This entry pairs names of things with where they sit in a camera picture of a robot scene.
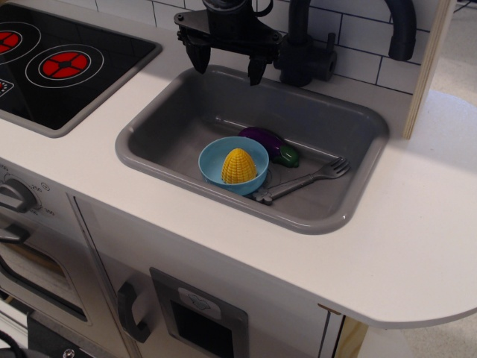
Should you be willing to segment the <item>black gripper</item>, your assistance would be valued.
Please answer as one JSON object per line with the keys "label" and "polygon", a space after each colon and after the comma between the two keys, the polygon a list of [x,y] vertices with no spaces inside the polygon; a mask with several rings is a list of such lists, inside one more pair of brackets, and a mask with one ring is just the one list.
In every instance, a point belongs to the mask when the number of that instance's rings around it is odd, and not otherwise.
{"label": "black gripper", "polygon": [[251,1],[204,1],[204,9],[174,16],[178,40],[186,47],[193,67],[207,70],[211,50],[216,48],[250,57],[250,85],[260,84],[269,60],[279,55],[282,35],[261,21],[274,7],[270,1],[261,11]]}

